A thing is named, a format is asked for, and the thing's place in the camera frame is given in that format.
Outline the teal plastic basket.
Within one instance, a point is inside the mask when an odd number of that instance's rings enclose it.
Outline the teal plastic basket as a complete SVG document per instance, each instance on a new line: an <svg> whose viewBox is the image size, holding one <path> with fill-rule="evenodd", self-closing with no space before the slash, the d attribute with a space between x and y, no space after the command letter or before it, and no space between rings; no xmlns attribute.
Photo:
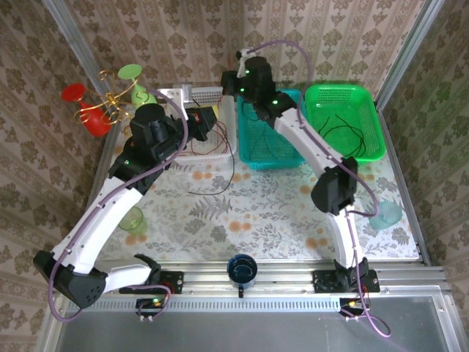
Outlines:
<svg viewBox="0 0 469 352"><path fill-rule="evenodd" d="M237 97L237 136L241 161L251 169L291 169L304 159L281 134L258 118L253 106Z"/></svg>

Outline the teal transparent cup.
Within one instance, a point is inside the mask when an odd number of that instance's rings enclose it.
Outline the teal transparent cup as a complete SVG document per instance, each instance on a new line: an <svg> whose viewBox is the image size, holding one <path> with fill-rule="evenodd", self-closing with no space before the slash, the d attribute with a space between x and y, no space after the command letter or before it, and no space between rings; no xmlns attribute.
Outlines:
<svg viewBox="0 0 469 352"><path fill-rule="evenodd" d="M382 201L379 204L379 214L369 219L374 230L385 230L397 224L402 218L401 207L391 201Z"/></svg>

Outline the green transparent cup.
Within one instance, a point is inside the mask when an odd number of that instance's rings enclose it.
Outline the green transparent cup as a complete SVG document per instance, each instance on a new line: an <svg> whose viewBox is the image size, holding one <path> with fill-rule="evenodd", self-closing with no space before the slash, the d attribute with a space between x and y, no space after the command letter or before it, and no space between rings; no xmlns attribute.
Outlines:
<svg viewBox="0 0 469 352"><path fill-rule="evenodd" d="M147 221L140 208L132 207L122 218L118 227L131 235L145 235L147 233Z"/></svg>

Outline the left small controller board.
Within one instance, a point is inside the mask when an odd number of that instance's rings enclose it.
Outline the left small controller board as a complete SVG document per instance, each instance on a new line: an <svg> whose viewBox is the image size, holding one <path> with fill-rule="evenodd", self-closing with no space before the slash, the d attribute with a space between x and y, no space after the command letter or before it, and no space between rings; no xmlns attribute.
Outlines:
<svg viewBox="0 0 469 352"><path fill-rule="evenodd" d="M140 298L136 301L136 314L140 322L152 323L165 307L164 298Z"/></svg>

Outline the green plastic basket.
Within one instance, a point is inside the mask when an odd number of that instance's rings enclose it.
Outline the green plastic basket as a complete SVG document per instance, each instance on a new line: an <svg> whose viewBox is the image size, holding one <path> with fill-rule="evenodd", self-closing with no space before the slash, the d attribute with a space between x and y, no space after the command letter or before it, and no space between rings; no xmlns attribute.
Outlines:
<svg viewBox="0 0 469 352"><path fill-rule="evenodd" d="M304 97L306 119L334 150L359 164L379 161L385 142L372 95L352 84L317 84Z"/></svg>

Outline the white plastic basket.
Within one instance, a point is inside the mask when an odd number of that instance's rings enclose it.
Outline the white plastic basket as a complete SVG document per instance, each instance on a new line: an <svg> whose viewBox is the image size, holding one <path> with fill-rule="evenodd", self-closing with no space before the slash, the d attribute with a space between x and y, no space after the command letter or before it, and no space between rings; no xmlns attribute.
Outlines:
<svg viewBox="0 0 469 352"><path fill-rule="evenodd" d="M231 151L237 150L237 127L235 100L232 96L223 96L221 87L195 87L192 89L193 100L201 106L216 105L219 110L218 123L207 142L192 140L187 149L176 159L179 165L214 164L231 160ZM185 108L197 107L185 103Z"/></svg>

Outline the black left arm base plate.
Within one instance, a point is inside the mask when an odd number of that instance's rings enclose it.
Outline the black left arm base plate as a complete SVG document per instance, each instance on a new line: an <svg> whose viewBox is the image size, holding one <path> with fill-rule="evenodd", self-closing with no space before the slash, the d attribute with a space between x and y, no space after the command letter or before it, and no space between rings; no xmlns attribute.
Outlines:
<svg viewBox="0 0 469 352"><path fill-rule="evenodd" d="M181 294L184 283L184 273L182 271L161 271L157 279L153 275L145 285L164 285L170 289L172 294ZM147 289L131 289L128 287L120 288L120 294L136 294L136 295L160 295L165 294L166 291L160 288L147 288Z"/></svg>

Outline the red plastic goblet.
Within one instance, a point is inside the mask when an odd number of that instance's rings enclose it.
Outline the red plastic goblet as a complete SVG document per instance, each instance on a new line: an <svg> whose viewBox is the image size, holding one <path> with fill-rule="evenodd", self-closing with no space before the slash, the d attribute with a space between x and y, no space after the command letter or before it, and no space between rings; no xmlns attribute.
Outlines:
<svg viewBox="0 0 469 352"><path fill-rule="evenodd" d="M66 86L61 98L67 102L75 102L79 109L74 113L73 119L82 124L94 137L105 136L111 130L111 123L103 108L104 103L89 104L84 101L86 87L81 83L74 83Z"/></svg>

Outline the floral tablecloth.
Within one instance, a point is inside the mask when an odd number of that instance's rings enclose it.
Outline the floral tablecloth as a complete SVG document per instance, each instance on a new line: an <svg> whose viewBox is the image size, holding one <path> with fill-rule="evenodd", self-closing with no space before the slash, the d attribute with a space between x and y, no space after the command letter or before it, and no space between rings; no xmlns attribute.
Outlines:
<svg viewBox="0 0 469 352"><path fill-rule="evenodd" d="M145 235L116 228L99 257L124 260L143 253L163 261L330 260L335 256L328 217L310 192L317 179L303 164L252 170L237 155L228 162L174 164L138 207Z"/></svg>

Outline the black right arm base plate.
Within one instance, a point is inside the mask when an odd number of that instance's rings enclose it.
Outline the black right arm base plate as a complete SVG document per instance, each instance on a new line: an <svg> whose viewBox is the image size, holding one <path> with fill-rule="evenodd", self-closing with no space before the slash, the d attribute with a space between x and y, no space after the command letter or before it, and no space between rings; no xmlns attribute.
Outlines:
<svg viewBox="0 0 469 352"><path fill-rule="evenodd" d="M357 293L358 280L356 274L343 274L334 270L317 270L313 273L315 293ZM363 293L379 293L380 283L375 270L361 274Z"/></svg>

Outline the right small controller board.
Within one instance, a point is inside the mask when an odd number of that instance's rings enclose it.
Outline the right small controller board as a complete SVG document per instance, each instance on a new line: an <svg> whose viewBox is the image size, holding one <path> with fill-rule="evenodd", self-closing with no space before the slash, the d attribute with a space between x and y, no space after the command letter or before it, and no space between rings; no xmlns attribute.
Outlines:
<svg viewBox="0 0 469 352"><path fill-rule="evenodd" d="M339 304L339 314L347 320L359 321L366 316L365 311L371 308L367 301L363 304L359 298L340 298Z"/></svg>

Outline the aluminium frame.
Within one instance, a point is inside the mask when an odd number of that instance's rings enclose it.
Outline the aluminium frame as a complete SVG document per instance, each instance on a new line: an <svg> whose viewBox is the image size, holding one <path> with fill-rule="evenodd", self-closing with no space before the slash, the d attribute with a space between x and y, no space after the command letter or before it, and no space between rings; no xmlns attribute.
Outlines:
<svg viewBox="0 0 469 352"><path fill-rule="evenodd" d="M167 115L187 117L180 89L160 88L155 94L163 99ZM60 352L469 352L469 339L438 267L369 259L359 232L367 224L365 204L376 201L358 175L353 203L358 246L369 270L377 272L379 293L362 289L315 293L312 273L335 270L336 253L330 260L253 257L258 273L244 298L238 298L226 272L234 256L158 261L146 255L160 265L160 272L184 273L181 294L172 294L164 285L136 285L136 290L160 288L166 293L112 290L81 309L47 282L51 312L63 325L57 348ZM124 260L102 260L98 255L95 267L128 264L135 255ZM136 301L140 298L165 299L162 313L152 323L139 321ZM371 308L359 321L347 320L339 314L340 298L359 298Z"/></svg>

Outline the small controller board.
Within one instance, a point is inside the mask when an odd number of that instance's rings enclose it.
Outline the small controller board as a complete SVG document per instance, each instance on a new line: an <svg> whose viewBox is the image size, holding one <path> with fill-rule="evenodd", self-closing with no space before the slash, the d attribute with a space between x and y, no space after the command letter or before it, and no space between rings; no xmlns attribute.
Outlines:
<svg viewBox="0 0 469 352"><path fill-rule="evenodd" d="M347 320L359 321L366 316L365 311L371 308L367 301L363 304L359 298L340 298L339 304L339 314Z"/></svg>
<svg viewBox="0 0 469 352"><path fill-rule="evenodd" d="M136 301L136 314L140 322L152 323L165 307L164 298L140 298Z"/></svg>

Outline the dark blue mug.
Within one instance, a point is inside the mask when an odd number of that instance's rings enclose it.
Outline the dark blue mug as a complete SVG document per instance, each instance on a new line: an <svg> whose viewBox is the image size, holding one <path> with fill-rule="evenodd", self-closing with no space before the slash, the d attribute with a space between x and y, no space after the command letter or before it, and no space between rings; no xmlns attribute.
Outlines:
<svg viewBox="0 0 469 352"><path fill-rule="evenodd" d="M232 286L237 288L238 298L244 298L245 291L255 284L258 265L253 257L236 254L228 261L226 272Z"/></svg>

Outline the light green plastic goblet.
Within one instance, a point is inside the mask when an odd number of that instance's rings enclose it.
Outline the light green plastic goblet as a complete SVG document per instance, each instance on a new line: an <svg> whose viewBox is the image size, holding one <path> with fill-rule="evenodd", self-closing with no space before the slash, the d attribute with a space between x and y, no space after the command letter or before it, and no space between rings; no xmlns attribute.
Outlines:
<svg viewBox="0 0 469 352"><path fill-rule="evenodd" d="M142 68L138 64L125 65L118 71L118 77L122 80L131 80L130 87L131 103L135 109L143 105L158 103L154 95L149 93L145 87L140 85L139 76L141 75Z"/></svg>

